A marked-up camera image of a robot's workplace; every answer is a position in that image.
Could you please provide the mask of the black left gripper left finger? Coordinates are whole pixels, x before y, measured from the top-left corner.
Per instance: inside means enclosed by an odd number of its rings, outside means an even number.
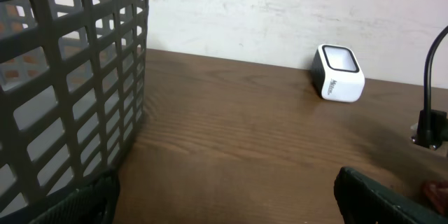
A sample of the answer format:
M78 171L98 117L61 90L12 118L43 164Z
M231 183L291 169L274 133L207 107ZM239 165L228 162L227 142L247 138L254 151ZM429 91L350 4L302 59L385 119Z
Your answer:
M30 223L112 223L120 194L116 171L107 171L87 185L75 189Z

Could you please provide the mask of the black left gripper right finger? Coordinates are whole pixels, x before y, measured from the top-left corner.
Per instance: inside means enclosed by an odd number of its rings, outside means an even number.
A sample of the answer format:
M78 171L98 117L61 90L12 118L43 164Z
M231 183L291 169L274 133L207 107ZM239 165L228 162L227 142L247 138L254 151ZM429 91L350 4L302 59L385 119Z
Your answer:
M346 224L447 224L446 217L407 199L351 167L340 169L333 189Z

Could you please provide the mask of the red chocolate bar wrapper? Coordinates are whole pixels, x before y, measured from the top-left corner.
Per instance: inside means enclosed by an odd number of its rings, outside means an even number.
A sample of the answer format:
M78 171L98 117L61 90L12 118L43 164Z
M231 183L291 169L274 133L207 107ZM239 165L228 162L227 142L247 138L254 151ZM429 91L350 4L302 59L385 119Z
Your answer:
M440 215L447 216L447 181L425 181L422 192Z

